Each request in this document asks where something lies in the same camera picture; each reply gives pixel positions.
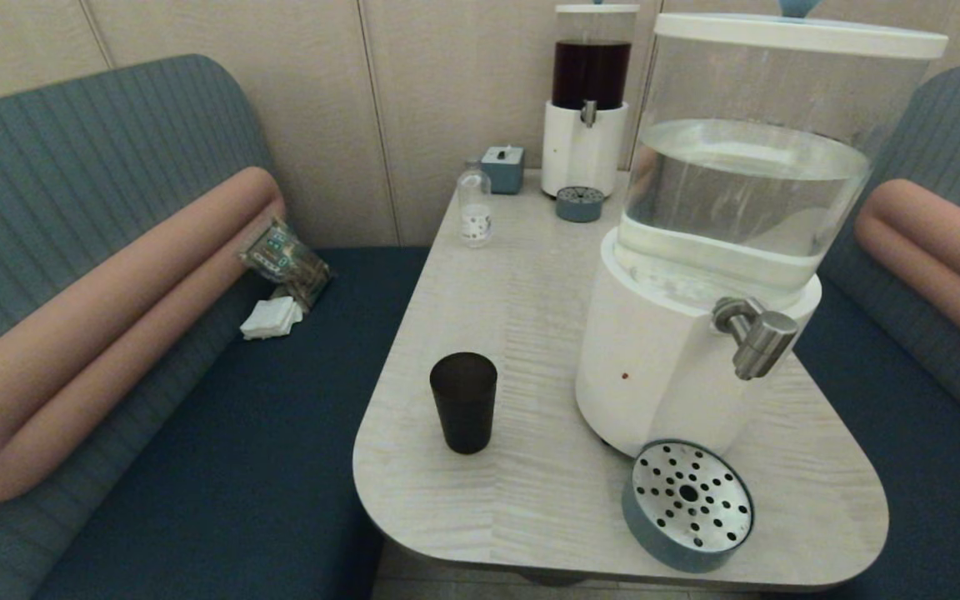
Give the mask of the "black plastic cup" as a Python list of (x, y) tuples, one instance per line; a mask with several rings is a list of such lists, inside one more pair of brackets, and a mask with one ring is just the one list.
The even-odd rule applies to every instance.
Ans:
[(432, 367), (429, 384), (451, 451), (473, 455), (490, 444), (497, 380), (490, 358), (472, 351), (451, 353)]

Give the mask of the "large metal dispenser tap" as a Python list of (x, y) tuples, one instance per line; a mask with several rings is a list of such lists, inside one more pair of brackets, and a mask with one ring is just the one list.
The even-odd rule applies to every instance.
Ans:
[(795, 319), (769, 310), (757, 297), (721, 297), (712, 325), (734, 339), (732, 368), (743, 381), (766, 377), (799, 333)]

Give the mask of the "small clear glass bottle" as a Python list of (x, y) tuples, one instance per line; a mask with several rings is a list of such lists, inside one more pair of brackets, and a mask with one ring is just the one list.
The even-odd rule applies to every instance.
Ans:
[(490, 242), (493, 235), (491, 179), (483, 171), (479, 158), (466, 162), (458, 176), (456, 199), (458, 232), (466, 247), (478, 249)]

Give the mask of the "small blue tissue box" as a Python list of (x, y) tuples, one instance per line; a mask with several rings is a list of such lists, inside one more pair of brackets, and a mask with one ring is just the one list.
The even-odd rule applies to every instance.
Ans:
[(481, 159), (481, 167), (491, 183), (491, 191), (498, 195), (517, 195), (523, 187), (523, 159), (525, 148), (489, 147)]

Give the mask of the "small blue round drip tray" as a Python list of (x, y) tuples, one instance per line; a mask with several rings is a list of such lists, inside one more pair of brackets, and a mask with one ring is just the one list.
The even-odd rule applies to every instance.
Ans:
[(555, 213), (567, 222), (595, 222), (601, 219), (605, 200), (606, 195), (596, 187), (561, 187), (555, 197)]

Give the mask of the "small dark drink dispenser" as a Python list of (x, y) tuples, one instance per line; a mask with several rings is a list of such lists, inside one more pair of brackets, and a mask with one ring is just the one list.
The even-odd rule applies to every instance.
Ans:
[[(555, 8), (557, 41), (552, 91), (545, 105), (542, 189), (616, 186), (628, 103), (630, 51), (637, 4), (561, 4)], [(597, 121), (580, 122), (584, 100), (597, 102)]]

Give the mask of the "large clear water dispenser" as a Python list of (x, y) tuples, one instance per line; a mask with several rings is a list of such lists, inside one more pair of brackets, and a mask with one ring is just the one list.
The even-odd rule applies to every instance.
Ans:
[[(603, 237), (575, 380), (587, 425), (635, 456), (730, 448), (822, 300), (818, 269), (946, 35), (812, 15), (662, 12), (624, 208)], [(799, 333), (763, 378), (712, 324), (755, 297)]]

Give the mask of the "clear plastic snack packet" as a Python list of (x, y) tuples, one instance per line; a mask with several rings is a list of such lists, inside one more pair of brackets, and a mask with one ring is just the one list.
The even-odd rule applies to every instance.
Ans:
[(237, 250), (247, 268), (283, 288), (304, 315), (315, 308), (334, 271), (315, 251), (298, 239), (282, 217), (269, 215), (259, 221)]

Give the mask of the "white folded napkins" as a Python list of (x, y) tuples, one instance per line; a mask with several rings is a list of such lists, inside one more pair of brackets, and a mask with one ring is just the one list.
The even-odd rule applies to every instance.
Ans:
[(293, 297), (283, 296), (257, 302), (240, 326), (244, 339), (286, 337), (303, 319), (303, 308)]

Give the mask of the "large blue round drip tray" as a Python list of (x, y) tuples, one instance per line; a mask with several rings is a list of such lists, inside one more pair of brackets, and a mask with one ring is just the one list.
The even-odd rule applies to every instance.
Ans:
[(663, 565), (709, 573), (749, 539), (752, 495), (716, 453), (693, 442), (658, 439), (633, 459), (621, 496), (626, 527)]

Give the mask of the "teal ribbed sofa bench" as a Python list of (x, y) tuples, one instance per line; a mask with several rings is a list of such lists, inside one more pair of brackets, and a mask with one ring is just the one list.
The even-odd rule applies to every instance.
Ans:
[[(0, 337), (248, 167), (279, 186), (209, 57), (0, 97)], [(239, 332), (272, 289), (243, 265), (72, 456), (0, 502), (0, 600), (368, 600), (383, 536), (352, 448), (427, 255), (325, 251), (315, 315), (266, 342)]]
[[(915, 92), (865, 193), (895, 179), (960, 206), (960, 66)], [(857, 215), (796, 353), (876, 468), (890, 528), (860, 576), (765, 599), (960, 600), (960, 330), (858, 246)]]

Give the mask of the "pink bolster cushion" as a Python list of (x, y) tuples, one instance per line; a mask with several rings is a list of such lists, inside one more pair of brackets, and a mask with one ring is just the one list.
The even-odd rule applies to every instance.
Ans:
[(244, 274), (237, 250), (285, 201), (245, 167), (0, 337), (0, 502), (53, 474)]
[(894, 179), (868, 194), (852, 234), (870, 258), (960, 330), (959, 205)]

